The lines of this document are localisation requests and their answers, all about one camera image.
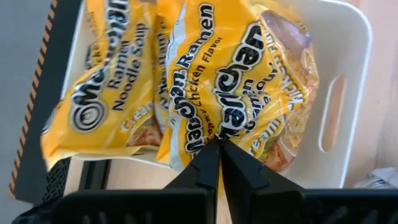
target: ramen noodle package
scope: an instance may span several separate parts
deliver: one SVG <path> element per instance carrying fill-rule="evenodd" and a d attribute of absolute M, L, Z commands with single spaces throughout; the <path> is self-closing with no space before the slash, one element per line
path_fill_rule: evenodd
<path fill-rule="evenodd" d="M 265 0 L 187 0 L 167 50 L 160 151 L 170 151 L 171 166 L 181 171 L 217 138 L 286 170 L 318 86 L 311 38 L 294 11 Z"/>
<path fill-rule="evenodd" d="M 169 91 L 165 66 L 167 43 L 184 2 L 185 0 L 158 0 L 156 5 L 154 101 L 156 118 L 162 132 L 165 131 L 169 119 Z"/>
<path fill-rule="evenodd" d="M 103 58 L 75 81 L 44 128 L 48 168 L 74 154 L 130 156 L 160 144 L 152 94 L 155 4 L 88 0 L 86 6 L 100 27 Z"/>

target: black and orange striped edge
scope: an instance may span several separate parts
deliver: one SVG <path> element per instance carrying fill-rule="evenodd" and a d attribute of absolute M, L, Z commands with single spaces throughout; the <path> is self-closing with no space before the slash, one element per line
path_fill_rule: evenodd
<path fill-rule="evenodd" d="M 25 146 L 25 140 L 26 136 L 29 130 L 29 122 L 30 119 L 32 118 L 32 112 L 33 112 L 33 107 L 35 103 L 35 98 L 36 98 L 36 91 L 39 87 L 40 83 L 40 76 L 42 74 L 42 69 L 44 65 L 44 60 L 45 60 L 45 53 L 47 51 L 47 44 L 50 40 L 50 31 L 52 28 L 52 22 L 55 17 L 55 8 L 57 7 L 57 0 L 52 0 L 51 5 L 50 5 L 50 10 L 49 10 L 49 15 L 47 16 L 47 22 L 45 23 L 45 29 L 44 29 L 44 35 L 42 39 L 42 44 L 40 45 L 40 52 L 39 52 L 39 57 L 37 59 L 37 65 L 36 69 L 34 72 L 33 76 L 33 82 L 32 86 L 30 88 L 30 95 L 29 95 L 29 102 L 27 105 L 27 109 L 25 112 L 25 119 L 24 119 L 24 124 L 22 126 L 22 131 L 21 135 L 19 138 L 19 143 L 18 143 L 18 150 L 17 150 L 17 156 L 14 161 L 14 167 L 12 168 L 12 179 L 11 182 L 9 183 L 9 190 L 8 193 L 11 198 L 15 199 L 15 184 L 16 180 L 18 177 L 18 170 L 19 166 L 21 165 L 21 159 L 22 155 L 24 154 L 24 146 Z"/>

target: white plastic bin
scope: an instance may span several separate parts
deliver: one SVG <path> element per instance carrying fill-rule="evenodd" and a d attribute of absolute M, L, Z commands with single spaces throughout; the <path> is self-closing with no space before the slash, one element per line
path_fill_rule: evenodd
<path fill-rule="evenodd" d="M 368 20 L 354 6 L 326 0 L 279 0 L 295 8 L 313 38 L 320 85 L 307 123 L 300 152 L 287 177 L 306 188 L 342 187 L 353 143 L 359 104 L 366 78 L 372 32 Z M 91 43 L 90 29 L 80 10 L 70 54 L 63 94 L 84 71 L 85 56 Z M 326 117 L 332 99 L 333 82 L 345 77 L 346 90 L 337 116 L 335 143 L 322 149 Z M 128 159 L 160 165 L 156 152 L 143 151 Z"/>

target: dried ramen noodle block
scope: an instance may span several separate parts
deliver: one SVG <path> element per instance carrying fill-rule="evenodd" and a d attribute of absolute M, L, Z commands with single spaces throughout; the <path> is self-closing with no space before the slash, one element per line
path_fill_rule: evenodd
<path fill-rule="evenodd" d="M 74 82 L 43 131 L 49 169 L 75 154 L 130 156 L 156 149 L 161 140 L 152 92 L 155 4 L 87 0 L 86 10 L 97 35 L 90 54 L 99 59 Z"/>
<path fill-rule="evenodd" d="M 217 138 L 286 170 L 318 87 L 311 38 L 294 11 L 272 1 L 188 0 L 167 49 L 160 151 L 170 151 L 171 166 L 181 171 Z"/>

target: gray floor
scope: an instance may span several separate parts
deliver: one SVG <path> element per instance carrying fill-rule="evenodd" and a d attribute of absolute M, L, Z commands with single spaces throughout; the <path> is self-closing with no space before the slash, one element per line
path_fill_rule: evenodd
<path fill-rule="evenodd" d="M 0 0 L 0 223 L 30 208 L 7 188 L 50 2 Z"/>

